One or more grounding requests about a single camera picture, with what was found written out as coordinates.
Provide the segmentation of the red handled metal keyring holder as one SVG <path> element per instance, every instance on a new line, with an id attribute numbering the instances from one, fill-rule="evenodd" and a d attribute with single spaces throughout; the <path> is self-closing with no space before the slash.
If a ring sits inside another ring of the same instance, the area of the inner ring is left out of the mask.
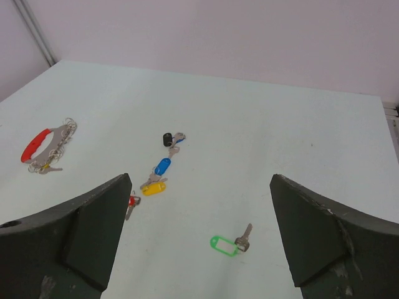
<path id="1" fill-rule="evenodd" d="M 62 171 L 62 168 L 54 168 L 65 152 L 65 145 L 72 139 L 77 130 L 77 123 L 72 118 L 66 118 L 65 122 L 57 128 L 46 128 L 35 136 L 21 154 L 21 162 L 27 165 L 30 173 L 47 174 L 53 171 Z M 49 144 L 36 153 L 46 140 L 52 135 Z"/>

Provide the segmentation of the red key tag with key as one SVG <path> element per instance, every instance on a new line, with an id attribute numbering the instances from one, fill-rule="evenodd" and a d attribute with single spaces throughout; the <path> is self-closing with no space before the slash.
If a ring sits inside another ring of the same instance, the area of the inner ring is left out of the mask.
<path id="1" fill-rule="evenodd" d="M 132 194 L 129 197 L 127 213 L 125 214 L 125 220 L 128 221 L 134 208 L 141 203 L 141 197 L 135 194 L 135 191 L 132 191 Z"/>

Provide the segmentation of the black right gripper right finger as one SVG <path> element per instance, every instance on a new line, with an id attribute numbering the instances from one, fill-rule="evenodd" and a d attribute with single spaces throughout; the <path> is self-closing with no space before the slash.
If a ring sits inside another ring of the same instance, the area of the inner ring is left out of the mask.
<path id="1" fill-rule="evenodd" d="M 303 298 L 398 298 L 398 224 L 280 175 L 272 203 L 292 281 Z"/>

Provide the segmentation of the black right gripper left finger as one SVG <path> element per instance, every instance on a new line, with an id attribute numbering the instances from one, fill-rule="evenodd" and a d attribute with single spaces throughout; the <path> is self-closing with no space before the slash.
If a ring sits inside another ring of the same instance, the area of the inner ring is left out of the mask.
<path id="1" fill-rule="evenodd" d="M 100 298 L 128 209 L 127 173 L 1 225 L 1 298 Z"/>

